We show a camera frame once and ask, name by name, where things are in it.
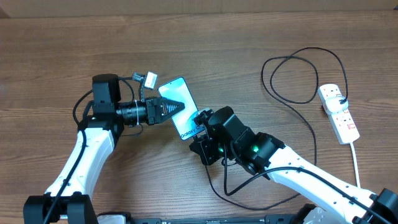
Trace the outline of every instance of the white power strip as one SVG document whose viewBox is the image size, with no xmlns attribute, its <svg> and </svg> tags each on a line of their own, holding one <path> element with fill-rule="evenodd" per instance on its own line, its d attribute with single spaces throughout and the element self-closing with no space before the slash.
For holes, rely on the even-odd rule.
<svg viewBox="0 0 398 224">
<path fill-rule="evenodd" d="M 319 97 L 322 101 L 323 108 L 328 114 L 331 126 L 335 131 L 337 140 L 340 144 L 350 144 L 353 153 L 354 169 L 356 184 L 359 183 L 358 166 L 356 163 L 356 155 L 354 149 L 354 141 L 359 138 L 358 129 L 355 126 L 354 119 L 349 113 L 348 102 L 340 104 L 340 100 L 344 97 L 341 95 L 340 89 L 335 84 L 322 85 L 318 89 Z"/>
</svg>

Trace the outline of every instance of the smartphone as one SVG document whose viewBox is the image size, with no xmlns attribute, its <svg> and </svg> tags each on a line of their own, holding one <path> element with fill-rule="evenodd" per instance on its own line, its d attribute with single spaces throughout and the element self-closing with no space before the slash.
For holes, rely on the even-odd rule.
<svg viewBox="0 0 398 224">
<path fill-rule="evenodd" d="M 205 130 L 203 125 L 197 126 L 193 119 L 198 114 L 195 104 L 184 78 L 180 77 L 168 82 L 158 88 L 161 97 L 182 102 L 185 109 L 172 116 L 172 120 L 182 140 L 187 140 L 192 136 Z"/>
</svg>

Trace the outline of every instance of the cable clip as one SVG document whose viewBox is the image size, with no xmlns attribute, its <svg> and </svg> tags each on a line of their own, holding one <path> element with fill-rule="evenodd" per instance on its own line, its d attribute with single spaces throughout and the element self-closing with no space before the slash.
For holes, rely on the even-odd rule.
<svg viewBox="0 0 398 224">
<path fill-rule="evenodd" d="M 300 173 L 300 172 L 303 171 L 303 170 L 304 170 L 304 166 L 300 166 L 300 167 L 297 169 L 296 172 Z"/>
<path fill-rule="evenodd" d="M 139 125 L 139 117 L 138 117 L 138 104 L 137 104 L 137 100 L 134 100 L 134 102 L 136 102 L 136 110 L 137 110 L 137 125 Z"/>
</svg>

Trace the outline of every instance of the red switch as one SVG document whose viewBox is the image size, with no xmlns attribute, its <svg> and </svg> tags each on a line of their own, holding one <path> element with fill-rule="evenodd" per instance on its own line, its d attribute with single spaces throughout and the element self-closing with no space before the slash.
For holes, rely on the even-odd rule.
<svg viewBox="0 0 398 224">
<path fill-rule="evenodd" d="M 348 126 L 348 129 L 353 129 L 353 128 L 355 128 L 355 124 L 347 124 L 347 126 Z"/>
</svg>

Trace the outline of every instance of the wooden table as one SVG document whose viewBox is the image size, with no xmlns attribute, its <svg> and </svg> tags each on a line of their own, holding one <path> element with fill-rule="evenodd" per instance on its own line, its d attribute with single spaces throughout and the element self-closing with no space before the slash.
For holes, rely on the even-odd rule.
<svg viewBox="0 0 398 224">
<path fill-rule="evenodd" d="M 396 11 L 0 20 L 0 223 L 22 223 L 26 198 L 43 194 L 58 176 L 75 145 L 73 105 L 101 73 L 150 70 L 159 74 L 157 85 L 184 77 L 199 108 L 228 105 L 255 132 L 277 136 L 313 162 L 310 131 L 260 82 L 265 60 L 309 46 L 334 51 L 346 67 L 349 107 L 361 134 L 355 142 L 361 185 L 375 193 L 384 187 L 398 192 L 397 21 Z M 332 55 L 316 50 L 299 55 L 317 66 L 321 85 L 336 83 L 344 90 Z M 266 67 L 266 83 L 276 65 Z M 306 100 L 315 74 L 309 64 L 292 60 L 274 83 L 283 96 Z M 127 101 L 131 96 L 121 86 Z M 317 134 L 319 167 L 354 184 L 349 146 L 338 144 L 319 98 L 294 107 Z M 211 191 L 190 143 L 179 139 L 171 121 L 145 126 L 139 138 L 121 138 L 96 184 L 96 213 L 261 217 L 295 213 L 308 202 L 299 196 L 266 212 L 229 205 Z M 222 166 L 217 162 L 210 171 L 222 192 Z M 230 189 L 250 177 L 239 166 L 229 173 Z M 293 194 L 258 179 L 230 199 L 265 207 Z"/>
</svg>

